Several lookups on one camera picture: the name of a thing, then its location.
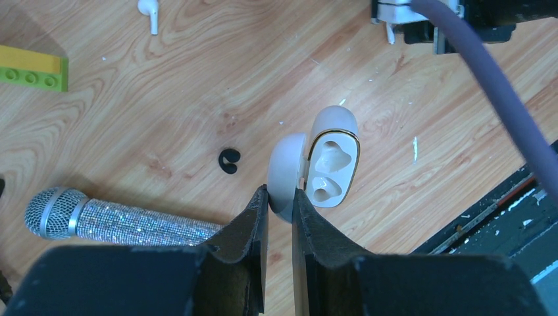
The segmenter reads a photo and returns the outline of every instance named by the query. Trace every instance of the black rubber piece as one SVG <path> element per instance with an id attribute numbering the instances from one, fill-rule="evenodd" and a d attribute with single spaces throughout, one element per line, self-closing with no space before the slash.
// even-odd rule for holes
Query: black rubber piece
<path id="1" fill-rule="evenodd" d="M 238 150 L 236 149 L 227 148 L 221 151 L 221 154 L 219 154 L 219 166 L 224 172 L 228 174 L 236 173 L 238 168 L 234 163 L 237 163 L 239 160 L 240 152 L 238 152 Z"/>

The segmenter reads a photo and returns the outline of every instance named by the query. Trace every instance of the sparkly microphone handle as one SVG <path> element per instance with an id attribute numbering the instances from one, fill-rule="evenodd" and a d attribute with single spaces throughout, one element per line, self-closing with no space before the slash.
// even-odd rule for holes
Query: sparkly microphone handle
<path id="1" fill-rule="evenodd" d="M 72 220 L 72 233 L 81 238 L 143 246 L 196 246 L 222 227 L 98 199 L 86 201 L 78 218 Z"/>

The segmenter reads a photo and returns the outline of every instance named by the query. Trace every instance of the black plastic object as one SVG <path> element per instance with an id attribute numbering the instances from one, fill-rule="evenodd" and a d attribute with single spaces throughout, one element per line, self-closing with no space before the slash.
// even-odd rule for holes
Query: black plastic object
<path id="1" fill-rule="evenodd" d="M 238 168 L 234 163 L 237 163 L 239 160 L 240 152 L 236 149 L 227 148 L 219 154 L 219 166 L 228 174 L 236 173 Z"/>
<path id="2" fill-rule="evenodd" d="M 268 196 L 197 247 L 63 246 L 31 268 L 4 316 L 253 315 L 264 311 Z"/>
<path id="3" fill-rule="evenodd" d="M 519 266 L 498 256 L 375 255 L 295 193 L 296 315 L 547 315 Z"/>

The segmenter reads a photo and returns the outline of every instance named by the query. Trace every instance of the white plastic part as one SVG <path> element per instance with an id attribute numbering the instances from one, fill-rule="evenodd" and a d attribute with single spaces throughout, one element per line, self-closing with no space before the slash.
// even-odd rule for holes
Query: white plastic part
<path id="1" fill-rule="evenodd" d="M 315 140 L 306 194 L 317 207 L 335 207 L 347 195 L 357 168 L 359 143 L 351 134 L 329 132 Z"/>
<path id="2" fill-rule="evenodd" d="M 335 207 L 345 199 L 358 165 L 357 120 L 348 109 L 337 105 L 323 109 L 314 121 L 311 135 L 307 160 L 303 156 L 304 133 L 281 139 L 269 159 L 269 205 L 290 223 L 295 189 L 300 187 L 302 178 L 314 206 Z"/>
<path id="3" fill-rule="evenodd" d="M 306 134 L 290 134 L 281 139 L 269 159 L 267 192 L 272 211 L 292 223 L 295 189 L 305 173 L 303 157 Z"/>
<path id="4" fill-rule="evenodd" d="M 423 15 L 411 10 L 408 5 L 378 4 L 378 20 L 391 24 L 405 24 L 428 20 Z"/>
<path id="5" fill-rule="evenodd" d="M 138 10 L 141 14 L 149 16 L 151 23 L 151 34 L 158 34 L 158 15 L 159 15 L 159 3 L 157 0 L 139 0 Z"/>
<path id="6" fill-rule="evenodd" d="M 390 45 L 395 44 L 395 32 L 393 32 L 393 25 L 389 22 L 386 22 L 386 33 L 388 35 L 388 43 Z"/>
<path id="7" fill-rule="evenodd" d="M 459 0 L 440 0 L 453 12 L 459 12 Z M 391 24 L 406 24 L 428 20 L 423 15 L 411 10 L 411 0 L 380 0 L 378 3 L 378 20 Z"/>
<path id="8" fill-rule="evenodd" d="M 339 105 L 327 107 L 318 113 L 312 125 L 311 139 L 315 140 L 318 135 L 329 130 L 346 130 L 359 136 L 357 119 L 351 111 Z"/>

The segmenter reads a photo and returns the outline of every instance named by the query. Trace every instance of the microphone grille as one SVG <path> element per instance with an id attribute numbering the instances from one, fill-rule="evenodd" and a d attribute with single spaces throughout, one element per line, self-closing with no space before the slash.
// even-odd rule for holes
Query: microphone grille
<path id="1" fill-rule="evenodd" d="M 59 194 L 52 202 L 53 196 Z M 25 211 L 25 225 L 35 235 L 48 239 L 65 239 L 69 234 L 69 222 L 74 208 L 87 196 L 69 188 L 50 188 L 31 199 Z M 47 216 L 45 234 L 41 233 L 41 218 Z"/>

